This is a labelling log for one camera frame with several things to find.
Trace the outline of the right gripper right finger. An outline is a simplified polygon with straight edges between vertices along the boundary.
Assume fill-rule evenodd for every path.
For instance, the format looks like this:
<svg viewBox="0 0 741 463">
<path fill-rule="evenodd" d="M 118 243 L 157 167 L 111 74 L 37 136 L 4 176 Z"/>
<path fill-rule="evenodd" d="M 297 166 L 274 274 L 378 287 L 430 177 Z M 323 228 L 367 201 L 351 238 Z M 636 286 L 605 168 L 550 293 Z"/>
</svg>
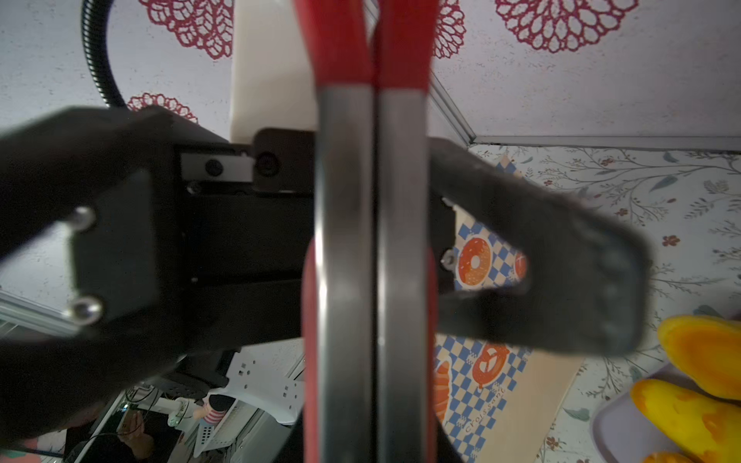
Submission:
<svg viewBox="0 0 741 463">
<path fill-rule="evenodd" d="M 441 138 L 430 141 L 430 182 L 528 260 L 524 281 L 512 287 L 441 295 L 439 333 L 590 356 L 639 346 L 650 249 L 631 227 Z"/>
</svg>

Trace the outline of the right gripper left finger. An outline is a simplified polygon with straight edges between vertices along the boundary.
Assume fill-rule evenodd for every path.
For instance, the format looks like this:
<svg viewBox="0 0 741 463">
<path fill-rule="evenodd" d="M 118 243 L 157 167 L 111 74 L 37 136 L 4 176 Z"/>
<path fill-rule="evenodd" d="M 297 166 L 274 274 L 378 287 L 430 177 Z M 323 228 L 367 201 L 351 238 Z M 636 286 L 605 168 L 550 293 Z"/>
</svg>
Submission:
<svg viewBox="0 0 741 463">
<path fill-rule="evenodd" d="M 309 193 L 186 190 L 195 150 L 250 150 L 161 107 L 71 108 L 1 138 L 1 253 L 73 225 L 72 337 L 1 345 L 1 442 L 67 426 L 183 356 L 300 336 Z"/>
</svg>

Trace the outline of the long orange baguette bread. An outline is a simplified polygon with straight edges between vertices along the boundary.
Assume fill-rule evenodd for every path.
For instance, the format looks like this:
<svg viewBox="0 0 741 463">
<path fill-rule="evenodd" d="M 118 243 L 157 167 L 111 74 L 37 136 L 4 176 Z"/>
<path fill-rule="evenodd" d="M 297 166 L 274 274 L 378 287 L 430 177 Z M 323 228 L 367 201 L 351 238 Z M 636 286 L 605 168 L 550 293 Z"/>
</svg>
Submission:
<svg viewBox="0 0 741 463">
<path fill-rule="evenodd" d="M 706 393 L 740 399 L 740 323 L 715 316 L 664 320 L 658 341 L 670 362 Z"/>
</svg>

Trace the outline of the blue checkered paper bag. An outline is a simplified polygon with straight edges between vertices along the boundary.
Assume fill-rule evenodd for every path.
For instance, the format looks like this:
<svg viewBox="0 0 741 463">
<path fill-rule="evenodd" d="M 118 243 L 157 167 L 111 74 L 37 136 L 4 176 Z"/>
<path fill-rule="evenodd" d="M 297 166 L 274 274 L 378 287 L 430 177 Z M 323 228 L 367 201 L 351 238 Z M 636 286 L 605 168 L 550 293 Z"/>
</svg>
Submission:
<svg viewBox="0 0 741 463">
<path fill-rule="evenodd" d="M 458 206 L 455 244 L 444 258 L 458 291 L 512 287 L 523 253 Z M 567 447 L 555 420 L 579 357 L 440 335 L 434 350 L 434 412 L 463 462 L 555 462 Z"/>
</svg>

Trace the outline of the red metal kitchen tongs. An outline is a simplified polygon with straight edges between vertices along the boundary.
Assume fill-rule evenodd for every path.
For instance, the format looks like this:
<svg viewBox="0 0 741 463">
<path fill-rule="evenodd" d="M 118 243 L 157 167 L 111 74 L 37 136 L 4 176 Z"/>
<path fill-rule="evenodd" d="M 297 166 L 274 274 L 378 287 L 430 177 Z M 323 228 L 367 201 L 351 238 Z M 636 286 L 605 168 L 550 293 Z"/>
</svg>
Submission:
<svg viewBox="0 0 741 463">
<path fill-rule="evenodd" d="M 437 284 L 426 107 L 434 1 L 294 5 L 316 85 L 302 283 L 308 462 L 432 462 Z"/>
</svg>

